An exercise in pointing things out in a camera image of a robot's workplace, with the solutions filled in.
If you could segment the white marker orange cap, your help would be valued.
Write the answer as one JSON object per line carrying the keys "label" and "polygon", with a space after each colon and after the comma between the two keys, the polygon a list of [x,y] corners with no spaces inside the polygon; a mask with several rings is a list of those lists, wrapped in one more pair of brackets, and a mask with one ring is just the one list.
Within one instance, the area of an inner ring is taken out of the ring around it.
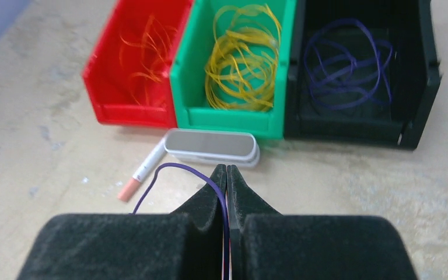
{"label": "white marker orange cap", "polygon": [[150,154],[145,158],[141,165],[134,172],[132,177],[125,184],[123,189],[118,193],[117,198],[122,202],[129,202],[134,194],[139,190],[146,178],[156,167],[156,165],[165,157],[165,142],[164,136],[157,145],[152,149]]}

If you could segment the black plastic bin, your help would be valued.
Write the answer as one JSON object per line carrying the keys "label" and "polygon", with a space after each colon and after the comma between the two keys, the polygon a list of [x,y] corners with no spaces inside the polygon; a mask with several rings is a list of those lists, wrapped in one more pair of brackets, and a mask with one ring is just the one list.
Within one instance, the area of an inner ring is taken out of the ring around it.
{"label": "black plastic bin", "polygon": [[429,1],[299,1],[285,138],[414,150],[442,76]]}

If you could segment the white grey stapler case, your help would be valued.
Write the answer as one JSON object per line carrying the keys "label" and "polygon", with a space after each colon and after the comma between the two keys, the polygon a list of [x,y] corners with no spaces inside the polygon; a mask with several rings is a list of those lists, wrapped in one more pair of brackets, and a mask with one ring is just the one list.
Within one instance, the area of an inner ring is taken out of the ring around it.
{"label": "white grey stapler case", "polygon": [[260,160],[256,138],[245,132],[173,128],[165,136],[164,148],[182,162],[254,168]]}

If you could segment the green plastic bin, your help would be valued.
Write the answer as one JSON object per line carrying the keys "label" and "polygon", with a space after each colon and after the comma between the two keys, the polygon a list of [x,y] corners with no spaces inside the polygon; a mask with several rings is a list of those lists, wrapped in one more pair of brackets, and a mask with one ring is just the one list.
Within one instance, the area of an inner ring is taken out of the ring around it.
{"label": "green plastic bin", "polygon": [[284,134],[296,1],[196,1],[170,71],[180,128]]}

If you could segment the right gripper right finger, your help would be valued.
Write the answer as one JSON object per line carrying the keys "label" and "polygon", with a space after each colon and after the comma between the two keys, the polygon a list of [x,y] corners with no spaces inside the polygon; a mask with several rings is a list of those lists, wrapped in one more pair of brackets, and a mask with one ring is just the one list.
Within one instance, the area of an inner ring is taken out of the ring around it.
{"label": "right gripper right finger", "polygon": [[397,229],[370,215],[283,215],[227,167],[233,279],[416,279]]}

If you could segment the red plastic bin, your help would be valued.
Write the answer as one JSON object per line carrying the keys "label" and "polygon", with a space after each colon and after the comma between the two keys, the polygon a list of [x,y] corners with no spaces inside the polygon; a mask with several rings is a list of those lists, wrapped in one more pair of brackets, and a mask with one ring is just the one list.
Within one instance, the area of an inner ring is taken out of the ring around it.
{"label": "red plastic bin", "polygon": [[175,128],[170,70],[193,1],[118,1],[82,78],[97,121]]}

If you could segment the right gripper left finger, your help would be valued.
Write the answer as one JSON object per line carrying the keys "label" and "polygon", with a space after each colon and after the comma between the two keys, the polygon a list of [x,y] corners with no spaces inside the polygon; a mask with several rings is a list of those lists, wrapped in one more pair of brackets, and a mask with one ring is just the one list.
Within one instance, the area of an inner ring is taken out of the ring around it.
{"label": "right gripper left finger", "polygon": [[36,237],[19,279],[226,279],[226,166],[167,214],[68,213]]}

